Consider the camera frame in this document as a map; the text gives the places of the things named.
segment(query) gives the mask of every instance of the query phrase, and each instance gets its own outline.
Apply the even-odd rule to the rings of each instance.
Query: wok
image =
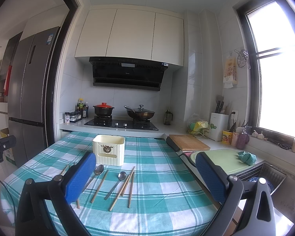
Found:
[[[144,120],[149,120],[151,119],[155,112],[144,109],[143,105],[139,105],[140,108],[132,109],[129,106],[124,106],[127,110],[127,114],[136,120],[144,121]]]

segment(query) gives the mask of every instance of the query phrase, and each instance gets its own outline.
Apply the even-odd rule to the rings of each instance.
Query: gas stove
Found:
[[[85,123],[85,125],[120,129],[158,130],[150,120],[116,120],[112,116],[95,116],[93,120]]]

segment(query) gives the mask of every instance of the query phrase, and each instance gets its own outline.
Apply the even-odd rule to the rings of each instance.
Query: yellow cup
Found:
[[[223,130],[222,143],[230,145],[232,137],[233,137],[233,132]]]

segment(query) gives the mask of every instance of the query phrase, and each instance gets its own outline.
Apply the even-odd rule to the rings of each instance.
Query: black range hood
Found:
[[[160,91],[167,63],[127,57],[90,57],[93,85]]]

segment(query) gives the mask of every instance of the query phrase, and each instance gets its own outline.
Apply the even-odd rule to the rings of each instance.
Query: tablecloth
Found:
[[[49,181],[67,164],[77,163],[86,151],[92,151],[96,134],[72,132],[54,143],[16,170],[5,184],[16,208],[26,179]],[[127,174],[135,167],[131,207],[128,208],[130,185],[111,212],[120,183],[105,201],[104,197],[118,180],[120,171]],[[106,170],[109,173],[94,201],[90,203]],[[199,235],[216,213],[216,209],[195,181],[178,155],[163,139],[126,137],[124,164],[105,165],[80,195],[80,209],[72,208],[92,235]],[[1,191],[2,208],[14,222],[13,206],[5,189]],[[66,235],[51,201],[46,201],[51,218],[60,235]]]

